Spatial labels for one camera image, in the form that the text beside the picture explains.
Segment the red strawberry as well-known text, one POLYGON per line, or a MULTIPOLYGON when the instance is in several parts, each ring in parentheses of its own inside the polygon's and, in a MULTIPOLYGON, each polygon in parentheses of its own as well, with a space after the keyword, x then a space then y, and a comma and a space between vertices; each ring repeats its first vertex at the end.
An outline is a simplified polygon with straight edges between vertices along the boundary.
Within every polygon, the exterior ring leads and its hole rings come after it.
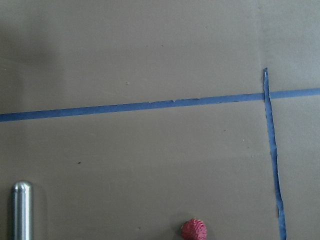
POLYGON ((207 240, 208 230, 202 220, 192 218, 182 225, 181 237, 184 240, 207 240))

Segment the steel muddler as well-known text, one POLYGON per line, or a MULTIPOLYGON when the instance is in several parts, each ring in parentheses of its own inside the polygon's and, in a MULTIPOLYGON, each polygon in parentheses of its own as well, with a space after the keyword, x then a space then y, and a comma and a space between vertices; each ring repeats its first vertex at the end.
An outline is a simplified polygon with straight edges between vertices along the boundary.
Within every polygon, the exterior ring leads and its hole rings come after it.
POLYGON ((33 240, 33 185, 17 181, 12 187, 12 239, 33 240))

